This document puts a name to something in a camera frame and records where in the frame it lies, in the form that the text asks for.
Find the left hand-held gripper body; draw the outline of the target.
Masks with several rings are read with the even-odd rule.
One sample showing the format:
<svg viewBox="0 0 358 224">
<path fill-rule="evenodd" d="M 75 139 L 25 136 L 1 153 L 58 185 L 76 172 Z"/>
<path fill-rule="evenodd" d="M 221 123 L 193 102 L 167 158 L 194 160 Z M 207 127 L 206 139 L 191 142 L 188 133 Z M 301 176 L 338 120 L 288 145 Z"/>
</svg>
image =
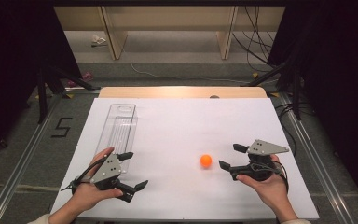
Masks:
<svg viewBox="0 0 358 224">
<path fill-rule="evenodd" d="M 117 188 L 120 183 L 118 179 L 122 174 L 128 171 L 128 162 L 119 161 L 117 154 L 109 155 L 96 173 L 91 178 L 93 183 L 99 190 L 107 190 Z"/>
</svg>

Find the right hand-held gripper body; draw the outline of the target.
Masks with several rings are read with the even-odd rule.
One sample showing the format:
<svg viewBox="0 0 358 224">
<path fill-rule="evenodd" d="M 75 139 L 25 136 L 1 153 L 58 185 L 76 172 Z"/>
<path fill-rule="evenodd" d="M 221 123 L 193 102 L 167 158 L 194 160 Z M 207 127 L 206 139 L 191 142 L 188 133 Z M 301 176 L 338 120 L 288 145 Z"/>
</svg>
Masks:
<svg viewBox="0 0 358 224">
<path fill-rule="evenodd" d="M 250 146 L 247 146 L 249 164 L 246 165 L 250 170 L 250 176 L 256 181 L 264 181 L 272 176 L 273 173 L 279 173 L 279 169 L 272 161 L 272 154 L 286 153 L 288 147 L 278 146 L 276 144 L 256 139 Z"/>
</svg>

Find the orange ball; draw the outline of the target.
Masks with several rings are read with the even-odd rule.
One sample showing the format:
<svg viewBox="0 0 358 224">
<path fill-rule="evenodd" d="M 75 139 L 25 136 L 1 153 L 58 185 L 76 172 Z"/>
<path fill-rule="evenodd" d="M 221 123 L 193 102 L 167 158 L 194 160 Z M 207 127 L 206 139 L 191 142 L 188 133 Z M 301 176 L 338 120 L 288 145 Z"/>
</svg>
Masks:
<svg viewBox="0 0 358 224">
<path fill-rule="evenodd" d="M 213 159 L 210 155 L 204 154 L 200 157 L 200 166 L 202 168 L 208 169 L 212 166 Z"/>
</svg>

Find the clear plastic tray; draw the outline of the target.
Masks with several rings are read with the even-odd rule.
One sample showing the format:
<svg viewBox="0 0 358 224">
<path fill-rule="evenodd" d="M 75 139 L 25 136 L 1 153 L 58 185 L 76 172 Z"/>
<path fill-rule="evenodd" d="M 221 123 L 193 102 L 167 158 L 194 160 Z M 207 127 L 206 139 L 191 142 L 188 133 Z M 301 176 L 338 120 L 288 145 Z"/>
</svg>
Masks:
<svg viewBox="0 0 358 224">
<path fill-rule="evenodd" d="M 96 151 L 113 147 L 117 154 L 132 152 L 137 121 L 136 105 L 110 105 Z"/>
</svg>

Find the person's right hand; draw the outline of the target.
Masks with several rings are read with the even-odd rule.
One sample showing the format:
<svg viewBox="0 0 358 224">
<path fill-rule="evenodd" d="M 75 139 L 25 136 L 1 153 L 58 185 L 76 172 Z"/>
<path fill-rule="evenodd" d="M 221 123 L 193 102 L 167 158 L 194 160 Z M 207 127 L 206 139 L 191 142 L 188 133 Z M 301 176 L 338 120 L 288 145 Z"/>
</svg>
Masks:
<svg viewBox="0 0 358 224">
<path fill-rule="evenodd" d="M 236 179 L 256 191 L 261 201 L 268 206 L 283 221 L 288 216 L 291 204 L 288 200 L 284 180 L 276 174 L 264 181 L 256 181 L 248 175 L 237 175 Z"/>
</svg>

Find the person's left hand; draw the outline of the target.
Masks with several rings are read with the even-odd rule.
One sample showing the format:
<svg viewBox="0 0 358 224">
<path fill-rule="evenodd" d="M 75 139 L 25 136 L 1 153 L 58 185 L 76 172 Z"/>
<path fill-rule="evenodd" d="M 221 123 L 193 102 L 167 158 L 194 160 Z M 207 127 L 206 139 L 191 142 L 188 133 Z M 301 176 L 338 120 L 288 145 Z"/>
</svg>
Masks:
<svg viewBox="0 0 358 224">
<path fill-rule="evenodd" d="M 100 201 L 117 198 L 122 195 L 123 192 L 120 189 L 99 190 L 91 183 L 82 183 L 66 206 L 69 208 L 70 214 L 78 216 L 82 212 L 93 208 Z"/>
</svg>

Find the white table mat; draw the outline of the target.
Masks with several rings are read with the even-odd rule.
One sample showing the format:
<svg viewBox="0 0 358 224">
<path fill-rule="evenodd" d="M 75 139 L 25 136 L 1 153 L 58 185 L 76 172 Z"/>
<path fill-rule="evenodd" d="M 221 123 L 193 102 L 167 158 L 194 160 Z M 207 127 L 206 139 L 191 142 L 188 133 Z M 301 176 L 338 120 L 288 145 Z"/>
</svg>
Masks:
<svg viewBox="0 0 358 224">
<path fill-rule="evenodd" d="M 148 181 L 130 203 L 105 200 L 84 218 L 120 221 L 243 221 L 270 219 L 273 212 L 255 191 L 234 181 L 220 161 L 244 165 L 248 157 L 233 144 L 260 139 L 286 146 L 268 98 L 135 99 L 138 117 L 133 156 L 121 181 Z M 200 157 L 212 157 L 208 169 Z"/>
</svg>

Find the black metal stand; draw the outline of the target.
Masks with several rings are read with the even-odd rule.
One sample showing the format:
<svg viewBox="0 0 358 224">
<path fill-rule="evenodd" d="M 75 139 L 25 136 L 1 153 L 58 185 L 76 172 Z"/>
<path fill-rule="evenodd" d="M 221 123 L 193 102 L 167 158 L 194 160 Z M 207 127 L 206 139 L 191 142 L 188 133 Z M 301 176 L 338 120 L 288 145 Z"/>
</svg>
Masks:
<svg viewBox="0 0 358 224">
<path fill-rule="evenodd" d="M 292 65 L 289 62 L 282 63 L 256 80 L 246 84 L 246 87 L 256 87 L 276 75 L 280 75 L 276 84 L 278 91 L 287 91 L 292 88 L 293 111 L 296 119 L 301 120 L 299 112 L 300 75 L 296 65 Z"/>
<path fill-rule="evenodd" d="M 81 77 L 75 77 L 61 68 L 53 65 L 43 64 L 37 74 L 37 89 L 38 89 L 38 102 L 39 102 L 39 121 L 42 123 L 48 115 L 48 103 L 46 87 L 49 87 L 53 94 L 63 95 L 65 87 L 63 86 L 61 79 L 69 79 L 75 84 L 83 87 L 88 91 L 97 91 L 100 87 L 94 87 L 82 80 Z"/>
</svg>

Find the wooden table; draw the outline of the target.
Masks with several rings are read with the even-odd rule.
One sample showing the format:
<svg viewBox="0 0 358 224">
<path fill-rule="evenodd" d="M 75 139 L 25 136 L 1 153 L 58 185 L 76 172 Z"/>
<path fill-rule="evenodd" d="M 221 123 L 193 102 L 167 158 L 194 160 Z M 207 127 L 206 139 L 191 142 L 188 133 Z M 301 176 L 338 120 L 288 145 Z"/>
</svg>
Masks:
<svg viewBox="0 0 358 224">
<path fill-rule="evenodd" d="M 100 98 L 267 98 L 260 87 L 104 87 Z"/>
</svg>

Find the pink object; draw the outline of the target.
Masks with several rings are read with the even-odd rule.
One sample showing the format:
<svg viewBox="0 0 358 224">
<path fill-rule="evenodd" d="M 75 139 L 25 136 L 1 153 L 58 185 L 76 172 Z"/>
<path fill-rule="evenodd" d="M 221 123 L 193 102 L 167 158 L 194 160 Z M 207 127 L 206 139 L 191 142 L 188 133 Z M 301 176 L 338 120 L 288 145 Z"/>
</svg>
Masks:
<svg viewBox="0 0 358 224">
<path fill-rule="evenodd" d="M 93 80 L 93 74 L 90 73 L 90 72 L 86 72 L 86 73 L 82 76 L 81 80 L 84 81 L 84 82 L 91 81 L 91 80 Z M 72 81 L 72 80 L 69 80 L 69 81 L 67 82 L 67 85 L 68 85 L 69 88 L 74 88 L 74 87 L 77 86 L 77 83 L 75 83 L 75 82 Z"/>
</svg>

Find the crumpled white cloth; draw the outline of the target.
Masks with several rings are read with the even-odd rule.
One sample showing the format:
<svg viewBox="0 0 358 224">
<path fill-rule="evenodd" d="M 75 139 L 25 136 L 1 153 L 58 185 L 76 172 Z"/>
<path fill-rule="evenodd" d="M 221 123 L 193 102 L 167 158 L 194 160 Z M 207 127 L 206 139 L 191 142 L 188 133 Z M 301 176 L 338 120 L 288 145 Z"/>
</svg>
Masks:
<svg viewBox="0 0 358 224">
<path fill-rule="evenodd" d="M 91 39 L 91 46 L 93 48 L 95 47 L 101 47 L 101 46 L 106 46 L 107 42 L 103 37 L 99 37 L 98 35 L 93 35 L 92 39 Z"/>
</svg>

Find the black curtain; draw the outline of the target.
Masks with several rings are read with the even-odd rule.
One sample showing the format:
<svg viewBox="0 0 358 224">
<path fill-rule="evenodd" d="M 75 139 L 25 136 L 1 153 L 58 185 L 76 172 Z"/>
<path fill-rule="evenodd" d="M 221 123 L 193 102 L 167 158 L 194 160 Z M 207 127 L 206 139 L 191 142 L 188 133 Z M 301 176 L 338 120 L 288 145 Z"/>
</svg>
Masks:
<svg viewBox="0 0 358 224">
<path fill-rule="evenodd" d="M 81 73 L 50 0 L 0 0 L 0 140 L 37 85 L 43 65 Z"/>
<path fill-rule="evenodd" d="M 271 60 L 295 54 L 305 92 L 358 187 L 358 0 L 284 0 Z"/>
</svg>

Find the light wooden shelf unit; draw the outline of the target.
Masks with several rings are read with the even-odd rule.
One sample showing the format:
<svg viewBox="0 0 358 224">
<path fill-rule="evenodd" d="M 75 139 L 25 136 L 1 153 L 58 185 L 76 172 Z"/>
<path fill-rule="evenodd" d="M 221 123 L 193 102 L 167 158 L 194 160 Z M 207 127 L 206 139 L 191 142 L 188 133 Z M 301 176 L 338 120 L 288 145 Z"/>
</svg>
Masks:
<svg viewBox="0 0 358 224">
<path fill-rule="evenodd" d="M 55 7 L 65 31 L 103 31 L 120 58 L 129 31 L 211 31 L 226 60 L 235 31 L 276 32 L 284 7 Z"/>
</svg>

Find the aluminium floor rail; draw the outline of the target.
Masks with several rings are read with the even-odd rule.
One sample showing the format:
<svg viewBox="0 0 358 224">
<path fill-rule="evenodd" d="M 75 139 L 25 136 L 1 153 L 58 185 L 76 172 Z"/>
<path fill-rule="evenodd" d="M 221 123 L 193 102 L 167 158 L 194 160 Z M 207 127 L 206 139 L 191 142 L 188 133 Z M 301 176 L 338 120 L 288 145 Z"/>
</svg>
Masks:
<svg viewBox="0 0 358 224">
<path fill-rule="evenodd" d="M 10 170 L 10 176 L 8 177 L 6 183 L 0 187 L 0 220 L 6 212 L 15 190 L 19 185 L 37 147 L 39 146 L 41 139 L 43 138 L 46 128 L 51 120 L 51 116 L 61 98 L 62 97 L 60 95 L 52 96 L 48 105 L 48 112 L 46 116 L 35 126 L 32 136 L 16 162 L 16 166 Z"/>
<path fill-rule="evenodd" d="M 319 183 L 324 189 L 324 195 L 328 198 L 335 211 L 339 223 L 354 224 L 353 215 L 351 214 L 349 207 L 341 196 L 337 185 L 333 182 L 331 175 L 322 161 L 322 157 L 318 154 L 316 147 L 312 143 L 310 136 L 300 119 L 299 111 L 296 109 L 298 104 L 291 100 L 288 94 L 284 92 L 280 93 L 280 100 L 284 105 L 292 106 L 292 109 L 287 111 L 288 118 L 296 131 L 296 136 L 301 142 L 301 146 L 304 148 L 304 151 L 310 160 L 310 164 L 318 177 Z"/>
</svg>

